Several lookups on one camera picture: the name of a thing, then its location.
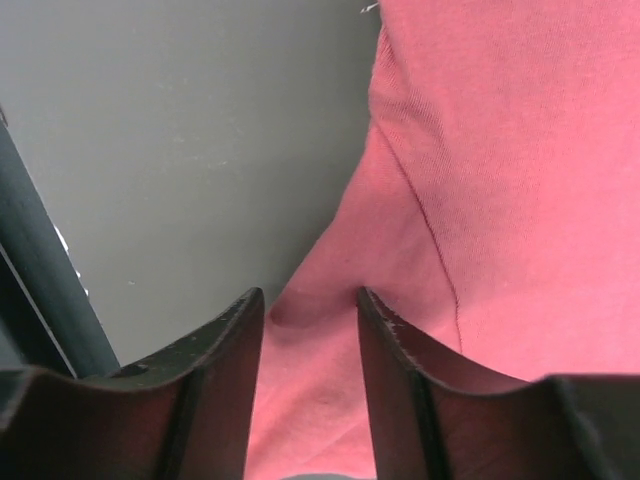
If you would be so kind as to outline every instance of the red shirt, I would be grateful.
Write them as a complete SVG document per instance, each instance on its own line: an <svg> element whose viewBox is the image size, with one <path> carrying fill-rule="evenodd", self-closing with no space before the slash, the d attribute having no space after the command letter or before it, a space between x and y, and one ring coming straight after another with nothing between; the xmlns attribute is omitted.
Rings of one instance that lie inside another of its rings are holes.
<svg viewBox="0 0 640 480"><path fill-rule="evenodd" d="M361 285L513 376L640 371L640 2L380 4L365 153L267 318L251 479L375 476Z"/></svg>

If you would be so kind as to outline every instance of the dark metal bar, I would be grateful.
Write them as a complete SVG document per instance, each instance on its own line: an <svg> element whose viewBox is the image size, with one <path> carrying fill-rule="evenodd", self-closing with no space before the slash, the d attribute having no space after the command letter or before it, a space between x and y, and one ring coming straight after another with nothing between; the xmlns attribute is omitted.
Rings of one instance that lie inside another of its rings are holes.
<svg viewBox="0 0 640 480"><path fill-rule="evenodd" d="M109 378L0 372L0 478L242 479L263 324L254 289Z"/></svg>
<svg viewBox="0 0 640 480"><path fill-rule="evenodd" d="M2 122L0 247L6 264L3 280L8 278L9 269L33 310L24 316L21 326L13 324L9 328L27 360L43 361L44 357L32 356L30 352L35 346L28 343L43 342L42 332L46 332L53 344L46 355L52 369L65 373L59 359L54 360L54 350L58 350L59 356L67 359L68 371L78 377L117 370L119 364L113 349ZM5 308L9 308L6 303L11 301L12 297L2 298ZM17 332L17 328L22 328L23 333Z"/></svg>
<svg viewBox="0 0 640 480"><path fill-rule="evenodd" d="M640 478L640 377L526 384L474 363L358 296L380 480Z"/></svg>

